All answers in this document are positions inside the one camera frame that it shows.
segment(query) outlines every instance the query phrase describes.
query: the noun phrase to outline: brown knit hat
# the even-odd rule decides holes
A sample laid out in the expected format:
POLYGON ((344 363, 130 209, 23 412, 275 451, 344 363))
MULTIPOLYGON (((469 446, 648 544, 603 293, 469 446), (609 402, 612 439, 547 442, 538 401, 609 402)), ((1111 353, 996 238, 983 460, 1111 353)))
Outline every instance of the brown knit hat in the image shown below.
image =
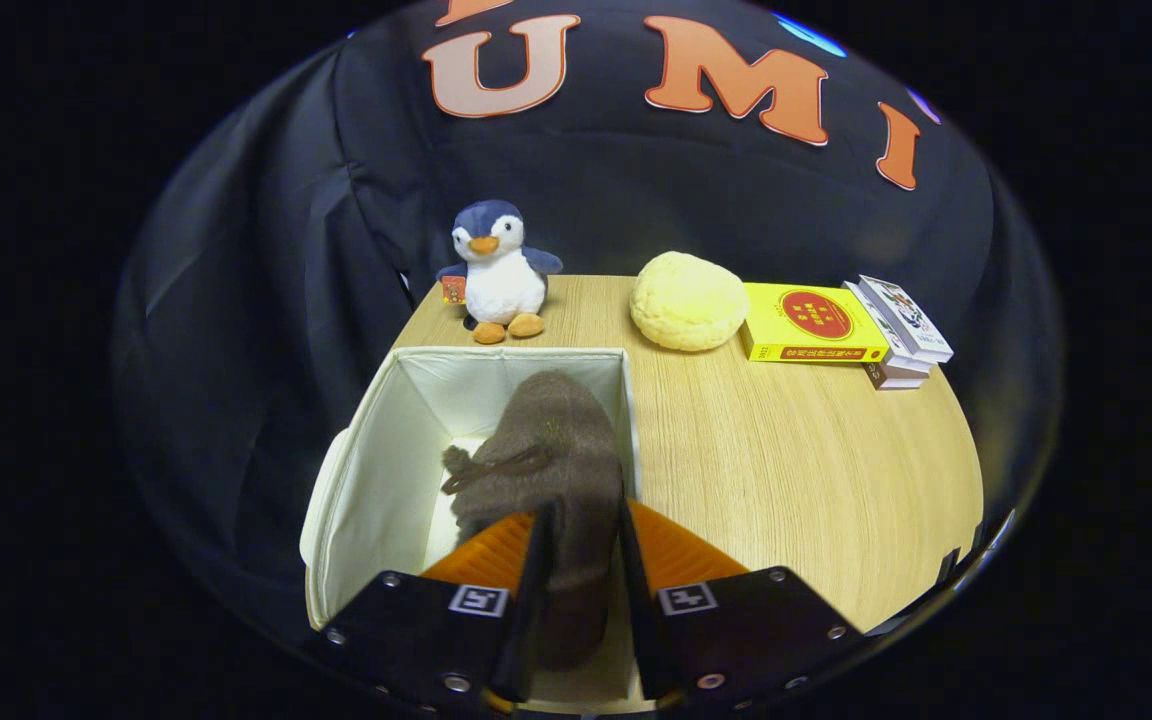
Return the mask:
POLYGON ((541 614, 540 666, 585 661, 607 619, 612 544, 623 492, 612 423, 593 393, 556 370, 536 373, 509 397, 495 434, 470 458, 444 453, 467 541, 513 511, 554 507, 554 564, 541 614))

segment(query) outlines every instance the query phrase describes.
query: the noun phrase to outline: penguin beak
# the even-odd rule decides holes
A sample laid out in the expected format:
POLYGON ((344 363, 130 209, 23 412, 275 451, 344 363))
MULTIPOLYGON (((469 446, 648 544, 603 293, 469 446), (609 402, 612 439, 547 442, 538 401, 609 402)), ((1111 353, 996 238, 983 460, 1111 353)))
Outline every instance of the penguin beak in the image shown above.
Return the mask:
POLYGON ((490 235, 470 241, 470 250, 475 251, 476 255, 493 255, 498 247, 500 247, 500 241, 490 235))

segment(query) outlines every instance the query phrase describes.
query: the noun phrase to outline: red circle label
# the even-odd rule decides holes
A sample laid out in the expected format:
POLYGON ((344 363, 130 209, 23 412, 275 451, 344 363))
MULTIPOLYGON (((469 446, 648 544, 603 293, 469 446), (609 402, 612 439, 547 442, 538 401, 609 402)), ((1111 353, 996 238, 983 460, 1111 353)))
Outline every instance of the red circle label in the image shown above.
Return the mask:
POLYGON ((781 297, 781 309, 790 323, 810 336, 842 340, 851 334, 851 318, 835 301, 813 291, 788 291, 781 297))

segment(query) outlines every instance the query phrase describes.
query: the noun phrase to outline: orange letter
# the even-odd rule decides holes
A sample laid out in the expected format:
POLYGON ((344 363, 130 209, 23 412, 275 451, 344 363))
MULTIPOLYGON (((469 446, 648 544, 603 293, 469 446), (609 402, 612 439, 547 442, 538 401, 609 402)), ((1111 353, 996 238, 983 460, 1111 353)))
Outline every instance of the orange letter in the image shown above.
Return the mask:
POLYGON ((470 15, 485 13, 508 3, 513 3, 513 0, 447 0, 447 14, 438 18, 434 26, 448 26, 456 20, 463 20, 470 15))
POLYGON ((902 190, 914 190, 918 185, 914 182, 914 142, 923 132, 900 109, 886 103, 879 103, 878 109, 887 115, 887 151, 874 162, 878 174, 902 190))
POLYGON ((745 65, 735 47, 707 24, 664 17, 644 22, 664 36, 664 76, 659 86, 646 92, 649 104, 705 113, 714 106, 700 91, 700 73, 705 73, 733 118, 744 118, 774 92, 771 108, 758 115, 764 126, 812 145, 829 141, 820 127, 820 83, 829 75, 818 65, 785 50, 768 51, 756 63, 745 65))
POLYGON ((526 76, 518 85, 488 90, 479 82, 479 47, 491 32, 444 41, 420 55, 429 61, 439 109, 457 118, 492 118, 533 108, 548 100, 567 76, 567 28, 579 24, 576 15, 548 15, 522 20, 509 32, 526 38, 526 76))

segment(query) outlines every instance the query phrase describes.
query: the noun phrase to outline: penguin foot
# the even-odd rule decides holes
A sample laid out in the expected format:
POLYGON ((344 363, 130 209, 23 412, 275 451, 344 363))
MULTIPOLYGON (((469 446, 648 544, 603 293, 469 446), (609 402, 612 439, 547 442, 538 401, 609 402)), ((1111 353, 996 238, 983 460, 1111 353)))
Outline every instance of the penguin foot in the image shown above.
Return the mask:
POLYGON ((535 334, 540 334, 543 329, 545 329, 545 320, 536 313, 517 314, 509 323, 509 334, 514 338, 531 338, 535 334))
POLYGON ((479 323, 473 328, 473 341, 480 344, 495 344, 505 340, 505 327, 500 323, 479 323))

